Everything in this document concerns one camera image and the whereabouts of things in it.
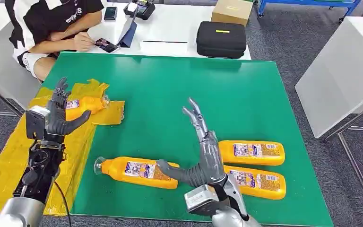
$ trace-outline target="bottle label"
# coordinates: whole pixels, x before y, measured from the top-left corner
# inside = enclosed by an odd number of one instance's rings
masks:
[[[279,177],[266,174],[257,175],[257,183],[260,189],[277,192],[280,189]]]
[[[239,186],[255,188],[255,177],[252,173],[230,170],[230,174],[237,180]]]
[[[140,162],[128,162],[124,170],[127,176],[143,177],[148,179],[158,179],[170,181],[171,178],[161,172],[155,164],[146,164]]]
[[[239,186],[248,186],[250,188],[260,188],[270,191],[279,191],[279,177],[274,175],[254,174],[250,172],[242,172],[230,170],[230,174],[237,180]]]
[[[68,101],[66,109],[74,109],[80,106],[80,100]]]
[[[233,144],[234,156],[236,157],[266,157],[279,156],[280,151],[276,144]]]

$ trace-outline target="gray carpet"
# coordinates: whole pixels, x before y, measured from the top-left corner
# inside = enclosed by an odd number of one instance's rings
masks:
[[[214,5],[214,1],[165,0],[165,3]],[[363,190],[337,138],[330,143],[314,139],[294,85],[338,27],[337,20],[345,10],[327,7],[268,4],[264,17],[253,10],[246,28],[247,42],[254,60],[276,61],[294,114],[311,158],[326,204],[335,226],[363,227]],[[363,12],[363,3],[355,15]],[[16,118],[0,117],[0,151]],[[363,171],[363,132],[345,133],[355,158]],[[72,216],[73,226],[153,226],[203,227],[205,223],[183,223],[151,220],[116,220]],[[66,217],[44,217],[42,226],[68,226]]]

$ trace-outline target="yellow plastic sheet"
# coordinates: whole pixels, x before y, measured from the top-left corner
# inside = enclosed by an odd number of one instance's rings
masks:
[[[88,84],[76,83],[72,88],[69,100],[85,96],[102,97],[109,86],[105,83],[100,84],[94,79],[90,79],[88,82]],[[52,90],[42,87],[29,106],[46,106],[51,95]],[[56,182],[66,196],[69,209],[71,209],[84,172],[96,125],[120,124],[123,119],[123,108],[124,102],[110,102],[108,108],[92,115],[85,124],[65,137],[67,160],[60,165],[60,175]],[[0,154],[0,210],[6,200],[12,197],[12,193],[20,181],[27,165],[28,148],[32,143],[33,140],[26,137],[26,117],[23,115]],[[44,214],[66,215],[63,198],[55,186],[52,187]]]

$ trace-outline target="yellow plastic bottle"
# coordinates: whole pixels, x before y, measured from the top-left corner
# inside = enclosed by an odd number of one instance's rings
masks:
[[[86,110],[91,110],[91,114],[95,114],[106,108],[108,104],[109,98],[106,95],[102,98],[86,96],[82,99],[68,101],[68,104],[66,105],[66,120],[74,120],[81,116]]]
[[[234,166],[224,166],[224,169],[237,180],[242,194],[271,200],[280,200],[286,195],[286,181],[280,174]]]
[[[117,181],[135,183],[156,188],[175,189],[177,181],[159,170],[156,162],[150,159],[117,157],[115,159],[97,158],[94,163],[96,174],[107,174]]]
[[[277,142],[223,140],[219,149],[225,163],[278,166],[285,161],[283,145]]]

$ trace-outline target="person's knee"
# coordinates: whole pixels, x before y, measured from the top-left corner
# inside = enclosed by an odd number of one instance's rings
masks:
[[[53,57],[43,57],[38,59],[34,64],[34,74],[38,79],[44,81],[51,71],[56,59]]]

